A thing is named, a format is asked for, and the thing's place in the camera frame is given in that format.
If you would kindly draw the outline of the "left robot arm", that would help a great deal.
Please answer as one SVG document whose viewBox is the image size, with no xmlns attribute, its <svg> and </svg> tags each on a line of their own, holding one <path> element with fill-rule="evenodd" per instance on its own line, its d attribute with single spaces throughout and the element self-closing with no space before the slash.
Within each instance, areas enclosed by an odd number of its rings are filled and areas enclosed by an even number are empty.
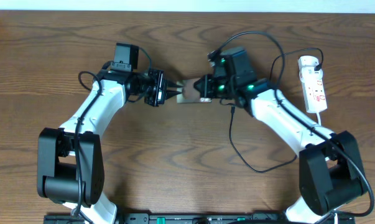
<svg viewBox="0 0 375 224">
<path fill-rule="evenodd" d="M 117 206 L 103 192 L 101 138 L 130 96 L 159 106 L 179 94 L 180 85 L 162 70 L 146 73 L 101 69 L 90 94 L 59 128 L 44 128 L 38 138 L 37 193 L 70 208 L 85 223 L 114 223 Z"/>
</svg>

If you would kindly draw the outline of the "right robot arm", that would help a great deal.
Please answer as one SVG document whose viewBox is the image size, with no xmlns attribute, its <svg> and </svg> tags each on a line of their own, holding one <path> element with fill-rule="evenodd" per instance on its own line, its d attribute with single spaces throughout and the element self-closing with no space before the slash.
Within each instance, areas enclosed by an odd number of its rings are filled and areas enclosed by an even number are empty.
<svg viewBox="0 0 375 224">
<path fill-rule="evenodd" d="M 213 73 L 193 85 L 200 96 L 234 100 L 270 127 L 299 160 L 301 196 L 284 212 L 289 223 L 337 223 L 373 211 L 374 192 L 352 134 L 336 134 L 314 122 L 270 80 L 258 79 L 244 49 L 217 49 L 208 60 Z"/>
</svg>

